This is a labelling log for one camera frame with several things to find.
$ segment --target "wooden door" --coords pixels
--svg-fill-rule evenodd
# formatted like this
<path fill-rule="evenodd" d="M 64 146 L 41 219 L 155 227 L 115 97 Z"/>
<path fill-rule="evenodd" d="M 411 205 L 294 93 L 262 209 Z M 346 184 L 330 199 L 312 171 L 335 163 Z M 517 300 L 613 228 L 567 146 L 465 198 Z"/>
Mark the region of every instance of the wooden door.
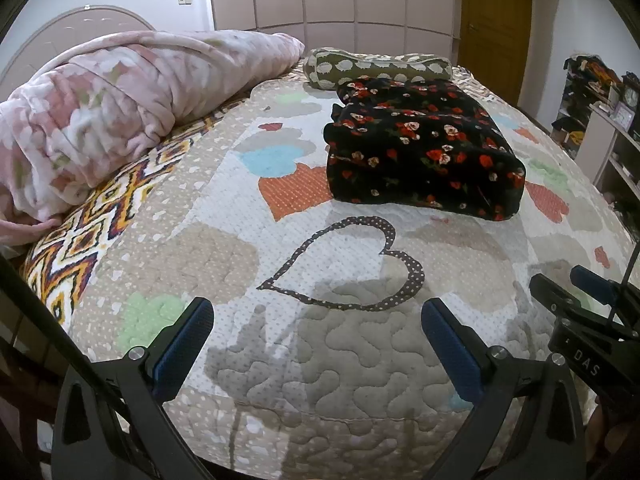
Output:
<path fill-rule="evenodd" d="M 458 63 L 515 106 L 530 29 L 531 0 L 462 0 Z"/>

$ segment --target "green polka dot pillow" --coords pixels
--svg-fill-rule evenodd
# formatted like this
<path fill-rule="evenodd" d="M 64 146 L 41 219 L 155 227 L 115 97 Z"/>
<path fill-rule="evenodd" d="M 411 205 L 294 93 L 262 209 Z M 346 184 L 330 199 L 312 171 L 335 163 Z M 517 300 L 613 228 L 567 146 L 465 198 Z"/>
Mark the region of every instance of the green polka dot pillow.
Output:
<path fill-rule="evenodd" d="M 315 48 L 304 60 L 303 71 L 311 86 L 335 90 L 338 85 L 362 75 L 386 77 L 399 82 L 451 79 L 451 63 L 433 54 L 351 54 L 337 48 Z"/>

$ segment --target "folded black cloth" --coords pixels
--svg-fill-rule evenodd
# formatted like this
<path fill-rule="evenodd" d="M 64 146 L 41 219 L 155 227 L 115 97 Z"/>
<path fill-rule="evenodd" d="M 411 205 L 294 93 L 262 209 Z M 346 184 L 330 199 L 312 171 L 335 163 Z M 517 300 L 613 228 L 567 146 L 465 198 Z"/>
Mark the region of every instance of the folded black cloth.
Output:
<path fill-rule="evenodd" d="M 504 220 L 520 207 L 525 168 L 489 114 L 447 80 L 363 77 L 338 87 L 324 128 L 334 198 L 404 203 Z"/>

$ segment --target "headboard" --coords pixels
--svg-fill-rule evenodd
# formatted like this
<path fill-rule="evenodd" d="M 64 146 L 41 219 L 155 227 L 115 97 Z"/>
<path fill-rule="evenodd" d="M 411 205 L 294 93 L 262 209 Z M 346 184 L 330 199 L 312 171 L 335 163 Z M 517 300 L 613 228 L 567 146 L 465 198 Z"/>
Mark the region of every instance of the headboard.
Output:
<path fill-rule="evenodd" d="M 114 32 L 154 30 L 141 16 L 121 7 L 84 6 L 45 23 L 25 41 L 0 73 L 0 102 L 65 50 Z"/>

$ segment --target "fluffy pink blanket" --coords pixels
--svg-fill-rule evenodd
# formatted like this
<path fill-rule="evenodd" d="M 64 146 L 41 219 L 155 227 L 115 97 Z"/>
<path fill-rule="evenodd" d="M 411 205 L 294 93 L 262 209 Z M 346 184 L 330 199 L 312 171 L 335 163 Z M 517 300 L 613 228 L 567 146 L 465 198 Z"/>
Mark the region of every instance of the fluffy pink blanket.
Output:
<path fill-rule="evenodd" d="M 292 67 L 286 34 L 123 32 L 67 50 L 0 103 L 0 246 L 33 242 L 174 126 Z"/>

